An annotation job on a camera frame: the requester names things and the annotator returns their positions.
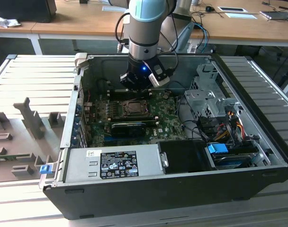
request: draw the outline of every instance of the wooden desk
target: wooden desk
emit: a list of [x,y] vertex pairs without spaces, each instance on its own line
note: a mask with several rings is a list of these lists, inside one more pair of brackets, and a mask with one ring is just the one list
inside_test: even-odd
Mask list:
[[35,22],[22,22],[21,26],[4,28],[0,27],[2,33],[31,33],[31,29],[35,26]]
[[[202,18],[204,28],[209,31],[210,43],[222,44],[247,44],[247,45],[283,45],[288,46],[288,21],[268,21],[260,11],[272,11],[269,6],[262,5],[262,0],[204,0],[211,4],[217,12],[221,12],[224,18],[217,13],[205,13]],[[277,10],[279,6],[288,7],[288,2],[271,1]],[[257,19],[229,18],[218,7],[244,8],[248,13],[253,13]],[[191,11],[205,12],[206,5],[201,4],[192,7]],[[201,39],[202,32],[194,31],[192,39]]]
[[56,0],[57,12],[52,23],[36,23],[31,29],[37,34],[115,35],[115,26],[122,12],[102,11],[103,4]]
[[[42,24],[22,22],[21,27],[1,28],[0,37],[29,38],[36,54],[42,54],[39,39],[71,39],[71,40],[115,40],[115,24],[122,12],[102,11],[102,4],[89,2],[80,5],[76,1],[55,0],[57,13],[51,23]],[[204,0],[212,4],[217,12],[218,6],[241,7],[248,13],[272,11],[269,6],[262,5],[262,0]],[[271,1],[272,5],[288,7],[287,2]],[[192,10],[205,12],[205,5],[193,7]],[[225,14],[204,14],[204,27],[210,33],[209,43],[212,44],[243,44],[264,46],[288,46],[288,22],[267,21],[262,15],[257,19],[229,18]],[[200,30],[194,30],[190,42],[193,46],[202,38]]]

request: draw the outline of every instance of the mouse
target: mouse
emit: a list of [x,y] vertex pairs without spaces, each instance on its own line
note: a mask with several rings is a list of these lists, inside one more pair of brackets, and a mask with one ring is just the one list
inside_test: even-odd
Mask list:
[[206,6],[205,11],[206,11],[207,13],[210,13],[210,12],[212,12],[212,11],[215,11],[215,8],[213,8],[212,6]]

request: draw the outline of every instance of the warning label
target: warning label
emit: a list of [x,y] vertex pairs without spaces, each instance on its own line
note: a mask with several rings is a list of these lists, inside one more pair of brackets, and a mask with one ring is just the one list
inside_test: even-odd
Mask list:
[[101,153],[102,179],[139,176],[135,151]]

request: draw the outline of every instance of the black computer case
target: black computer case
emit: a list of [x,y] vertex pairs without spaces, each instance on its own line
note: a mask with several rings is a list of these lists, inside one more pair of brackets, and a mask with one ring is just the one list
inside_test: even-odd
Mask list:
[[49,23],[55,16],[54,0],[0,0],[0,17]]

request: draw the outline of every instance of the blue tab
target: blue tab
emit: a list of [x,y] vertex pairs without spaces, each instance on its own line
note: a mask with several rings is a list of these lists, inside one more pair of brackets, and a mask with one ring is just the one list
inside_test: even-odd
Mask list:
[[40,168],[40,174],[52,174],[53,165],[42,165]]
[[209,153],[228,153],[227,147],[224,143],[212,143],[208,146]]

